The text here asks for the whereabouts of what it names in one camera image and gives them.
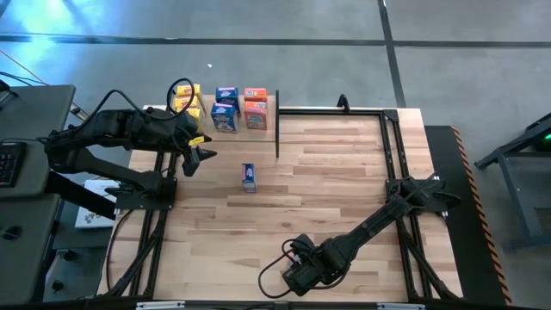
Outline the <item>dark grey desk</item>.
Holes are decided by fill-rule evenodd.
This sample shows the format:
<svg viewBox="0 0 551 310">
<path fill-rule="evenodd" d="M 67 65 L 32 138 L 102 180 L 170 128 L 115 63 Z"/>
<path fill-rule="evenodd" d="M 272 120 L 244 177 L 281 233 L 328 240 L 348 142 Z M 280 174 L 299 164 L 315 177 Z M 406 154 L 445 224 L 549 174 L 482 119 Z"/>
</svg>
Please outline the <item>dark grey desk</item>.
<svg viewBox="0 0 551 310">
<path fill-rule="evenodd" d="M 0 305 L 41 298 L 43 260 L 60 197 L 0 201 Z"/>
<path fill-rule="evenodd" d="M 38 141 L 64 128 L 76 87 L 67 85 L 15 87 L 0 105 L 0 143 L 25 142 L 25 158 L 12 187 L 0 187 L 0 200 L 40 195 L 50 167 Z"/>
</svg>

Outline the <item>black keyboard with purple keys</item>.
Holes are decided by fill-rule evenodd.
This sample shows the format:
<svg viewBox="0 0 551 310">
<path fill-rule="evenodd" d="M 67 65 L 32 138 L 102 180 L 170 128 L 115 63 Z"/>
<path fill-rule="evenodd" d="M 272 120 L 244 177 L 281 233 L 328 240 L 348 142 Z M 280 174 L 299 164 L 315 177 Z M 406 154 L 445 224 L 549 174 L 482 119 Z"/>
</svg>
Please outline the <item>black keyboard with purple keys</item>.
<svg viewBox="0 0 551 310">
<path fill-rule="evenodd" d="M 25 142 L 3 142 L 0 144 L 0 188 L 13 188 L 26 157 L 28 144 Z"/>
</svg>

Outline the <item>black mat with hazard stripe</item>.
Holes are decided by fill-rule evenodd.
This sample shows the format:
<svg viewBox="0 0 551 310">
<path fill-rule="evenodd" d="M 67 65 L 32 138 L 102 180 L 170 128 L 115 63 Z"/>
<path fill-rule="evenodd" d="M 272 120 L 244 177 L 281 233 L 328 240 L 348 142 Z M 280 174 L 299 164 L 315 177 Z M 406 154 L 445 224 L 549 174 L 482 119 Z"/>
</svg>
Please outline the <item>black mat with hazard stripe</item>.
<svg viewBox="0 0 551 310">
<path fill-rule="evenodd" d="M 510 306 L 511 295 L 461 134 L 453 126 L 424 129 L 434 168 L 446 190 L 461 198 L 446 224 L 463 296 L 471 302 Z"/>
</svg>

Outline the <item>grey metal stand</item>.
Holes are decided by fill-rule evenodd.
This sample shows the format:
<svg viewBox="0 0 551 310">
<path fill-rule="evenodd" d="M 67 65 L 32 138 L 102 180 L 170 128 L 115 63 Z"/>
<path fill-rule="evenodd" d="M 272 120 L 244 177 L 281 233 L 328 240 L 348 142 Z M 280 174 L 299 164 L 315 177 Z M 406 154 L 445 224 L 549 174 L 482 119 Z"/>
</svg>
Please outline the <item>grey metal stand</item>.
<svg viewBox="0 0 551 310">
<path fill-rule="evenodd" d="M 474 162 L 482 171 L 497 164 L 520 221 L 523 236 L 503 244 L 506 251 L 551 245 L 538 213 L 551 213 L 551 113 L 528 125 L 512 141 Z"/>
</svg>

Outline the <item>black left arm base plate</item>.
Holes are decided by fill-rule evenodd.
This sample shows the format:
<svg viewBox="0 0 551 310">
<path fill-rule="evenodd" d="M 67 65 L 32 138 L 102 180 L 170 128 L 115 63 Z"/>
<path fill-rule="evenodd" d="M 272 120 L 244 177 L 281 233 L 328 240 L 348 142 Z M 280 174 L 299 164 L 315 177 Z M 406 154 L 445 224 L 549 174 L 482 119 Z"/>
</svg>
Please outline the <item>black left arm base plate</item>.
<svg viewBox="0 0 551 310">
<path fill-rule="evenodd" d="M 121 183 L 118 188 L 107 188 L 106 192 L 116 198 L 115 208 L 120 210 L 168 211 L 174 207 L 176 186 L 176 178 L 165 177 L 159 193 L 125 183 Z"/>
</svg>

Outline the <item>blue Frosted Flakes cereal box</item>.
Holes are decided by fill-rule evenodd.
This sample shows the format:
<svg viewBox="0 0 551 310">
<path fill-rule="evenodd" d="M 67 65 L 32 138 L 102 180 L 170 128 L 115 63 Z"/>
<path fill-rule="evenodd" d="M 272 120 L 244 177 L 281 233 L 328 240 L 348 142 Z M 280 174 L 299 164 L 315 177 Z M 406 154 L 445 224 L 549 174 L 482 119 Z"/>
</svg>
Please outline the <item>blue Frosted Flakes cereal box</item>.
<svg viewBox="0 0 551 310">
<path fill-rule="evenodd" d="M 242 184 L 246 193 L 257 192 L 256 170 L 254 164 L 242 164 Z"/>
<path fill-rule="evenodd" d="M 216 89 L 215 100 L 217 103 L 232 105 L 237 114 L 240 114 L 239 93 L 237 87 L 219 87 Z"/>
<path fill-rule="evenodd" d="M 218 132 L 236 133 L 238 131 L 237 111 L 233 105 L 214 103 L 211 108 L 211 117 Z"/>
</svg>

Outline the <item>black metal rig frame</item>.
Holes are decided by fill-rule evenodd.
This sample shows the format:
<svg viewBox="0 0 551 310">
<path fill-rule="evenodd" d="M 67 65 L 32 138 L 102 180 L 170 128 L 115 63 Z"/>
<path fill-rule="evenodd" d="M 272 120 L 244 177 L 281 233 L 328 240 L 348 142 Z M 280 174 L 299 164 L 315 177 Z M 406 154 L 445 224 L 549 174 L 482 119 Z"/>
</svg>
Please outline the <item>black metal rig frame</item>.
<svg viewBox="0 0 551 310">
<path fill-rule="evenodd" d="M 289 307 L 282 273 L 290 239 L 346 233 L 386 200 L 386 181 L 433 170 L 416 109 L 269 110 L 264 131 L 214 133 L 217 152 L 180 177 L 157 259 L 153 295 L 220 307 Z M 246 193 L 242 164 L 255 165 Z"/>
</svg>

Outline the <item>white printed sheet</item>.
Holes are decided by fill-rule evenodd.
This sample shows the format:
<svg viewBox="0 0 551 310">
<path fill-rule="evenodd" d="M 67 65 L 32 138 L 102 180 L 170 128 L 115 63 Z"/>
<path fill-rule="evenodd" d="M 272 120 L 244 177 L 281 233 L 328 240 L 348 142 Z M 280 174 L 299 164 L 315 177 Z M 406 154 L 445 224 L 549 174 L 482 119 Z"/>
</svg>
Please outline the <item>white printed sheet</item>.
<svg viewBox="0 0 551 310">
<path fill-rule="evenodd" d="M 116 181 L 105 179 L 90 179 L 84 182 L 84 187 L 92 192 L 101 195 L 112 202 L 116 202 L 116 198 L 106 192 L 107 188 L 118 188 L 119 184 Z M 95 214 L 86 208 L 80 207 L 77 212 L 74 227 L 77 229 L 96 229 L 113 227 L 114 221 Z"/>
</svg>

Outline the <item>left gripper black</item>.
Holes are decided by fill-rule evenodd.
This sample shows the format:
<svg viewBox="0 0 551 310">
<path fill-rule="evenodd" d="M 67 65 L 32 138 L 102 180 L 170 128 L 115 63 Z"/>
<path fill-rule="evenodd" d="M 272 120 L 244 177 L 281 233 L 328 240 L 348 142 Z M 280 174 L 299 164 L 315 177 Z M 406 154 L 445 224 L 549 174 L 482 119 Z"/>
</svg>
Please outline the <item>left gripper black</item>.
<svg viewBox="0 0 551 310">
<path fill-rule="evenodd" d="M 183 174 L 186 177 L 192 177 L 198 169 L 199 161 L 213 158 L 217 155 L 216 151 L 195 148 L 189 143 L 196 137 L 198 124 L 196 119 L 189 114 L 179 114 L 170 116 L 168 119 L 172 129 L 172 140 L 174 147 L 183 155 Z M 212 138 L 206 134 L 197 137 L 198 143 L 211 142 Z"/>
</svg>

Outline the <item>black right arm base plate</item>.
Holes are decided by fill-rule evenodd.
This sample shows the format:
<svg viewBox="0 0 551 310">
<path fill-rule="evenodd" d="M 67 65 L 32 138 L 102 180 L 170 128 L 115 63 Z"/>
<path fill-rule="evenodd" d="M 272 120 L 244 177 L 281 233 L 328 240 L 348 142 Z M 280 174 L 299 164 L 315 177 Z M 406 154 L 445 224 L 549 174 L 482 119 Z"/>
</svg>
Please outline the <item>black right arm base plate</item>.
<svg viewBox="0 0 551 310">
<path fill-rule="evenodd" d="M 387 195 L 401 195 L 412 205 L 411 214 L 447 213 L 462 203 L 462 199 L 446 189 L 446 181 L 439 176 L 418 180 L 413 177 L 386 181 Z"/>
</svg>

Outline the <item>white bracket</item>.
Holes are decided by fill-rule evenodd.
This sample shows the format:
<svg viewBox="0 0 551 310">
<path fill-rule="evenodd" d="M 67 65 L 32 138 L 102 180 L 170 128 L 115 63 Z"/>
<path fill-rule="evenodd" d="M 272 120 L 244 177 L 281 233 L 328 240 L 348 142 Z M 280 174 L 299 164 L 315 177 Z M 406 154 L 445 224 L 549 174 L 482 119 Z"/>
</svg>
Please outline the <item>white bracket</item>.
<svg viewBox="0 0 551 310">
<path fill-rule="evenodd" d="M 184 301 L 148 301 L 136 304 L 135 310 L 184 310 Z"/>
<path fill-rule="evenodd" d="M 426 310 L 423 304 L 380 302 L 377 310 Z"/>
</svg>

